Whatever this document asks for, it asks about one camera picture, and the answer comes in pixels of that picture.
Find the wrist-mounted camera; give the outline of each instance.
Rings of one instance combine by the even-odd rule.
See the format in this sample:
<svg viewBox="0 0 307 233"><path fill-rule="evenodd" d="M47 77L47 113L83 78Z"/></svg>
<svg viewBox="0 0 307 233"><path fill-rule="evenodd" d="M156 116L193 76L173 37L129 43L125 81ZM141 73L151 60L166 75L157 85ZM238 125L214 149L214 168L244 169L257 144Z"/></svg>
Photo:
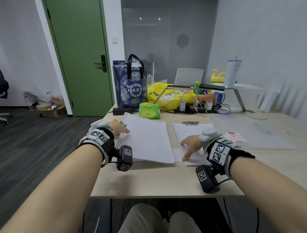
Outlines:
<svg viewBox="0 0 307 233"><path fill-rule="evenodd" d="M110 127L95 128L90 130L79 142L79 146L84 144L93 144L98 147L104 155L104 163L116 163L116 168L119 171L126 172L132 166L132 148L127 145L122 145L119 149L115 148L114 134ZM112 158L117 158L116 162L112 162Z"/></svg>
<svg viewBox="0 0 307 233"><path fill-rule="evenodd" d="M211 165L200 165L196 168L196 174L200 185L205 193L213 194L220 190L220 183L217 182L215 176L217 174L227 175L231 180L229 173L232 162L242 156L255 158L250 153L241 150L237 145L222 137L212 139L208 142L205 153L208 155L207 160Z"/></svg>

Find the glass wall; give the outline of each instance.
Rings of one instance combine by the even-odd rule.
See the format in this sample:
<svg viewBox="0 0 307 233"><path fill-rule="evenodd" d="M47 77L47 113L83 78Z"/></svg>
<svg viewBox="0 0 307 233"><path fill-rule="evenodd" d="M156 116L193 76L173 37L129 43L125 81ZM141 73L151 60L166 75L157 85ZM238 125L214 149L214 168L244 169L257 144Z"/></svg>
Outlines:
<svg viewBox="0 0 307 233"><path fill-rule="evenodd" d="M126 59L143 60L154 80L174 83L178 68L206 74L218 0L122 0Z"/></svg>

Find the black office chair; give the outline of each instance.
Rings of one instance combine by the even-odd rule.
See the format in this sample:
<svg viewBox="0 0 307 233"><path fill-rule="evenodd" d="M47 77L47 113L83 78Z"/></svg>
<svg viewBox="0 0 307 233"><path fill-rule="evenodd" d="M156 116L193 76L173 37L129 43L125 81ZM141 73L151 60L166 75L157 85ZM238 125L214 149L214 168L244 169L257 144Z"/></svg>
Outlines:
<svg viewBox="0 0 307 233"><path fill-rule="evenodd" d="M0 70L0 98L7 99L7 90L9 89L9 83L4 79L4 76ZM0 116L8 116L12 118L13 116L9 113L0 113ZM0 121L3 121L6 124L9 124L9 121L6 118L0 117Z"/></svg>

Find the blue shopping bag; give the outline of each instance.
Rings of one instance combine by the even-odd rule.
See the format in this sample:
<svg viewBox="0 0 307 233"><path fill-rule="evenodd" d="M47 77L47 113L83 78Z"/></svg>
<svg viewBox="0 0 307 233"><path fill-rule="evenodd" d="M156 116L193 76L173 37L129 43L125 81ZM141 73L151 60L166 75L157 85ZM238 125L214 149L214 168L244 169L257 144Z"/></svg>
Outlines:
<svg viewBox="0 0 307 233"><path fill-rule="evenodd" d="M131 54L127 61L113 61L117 106L138 108L147 102L147 72L144 63Z"/></svg>

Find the person's left arm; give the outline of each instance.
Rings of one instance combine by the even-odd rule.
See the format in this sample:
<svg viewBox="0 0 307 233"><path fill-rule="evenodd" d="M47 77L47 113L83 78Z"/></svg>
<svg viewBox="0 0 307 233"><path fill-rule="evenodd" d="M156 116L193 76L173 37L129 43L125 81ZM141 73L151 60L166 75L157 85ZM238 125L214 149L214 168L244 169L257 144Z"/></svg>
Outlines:
<svg viewBox="0 0 307 233"><path fill-rule="evenodd" d="M115 133L130 132L117 120L109 126ZM103 159L98 147L80 146L45 177L0 233L76 232Z"/></svg>

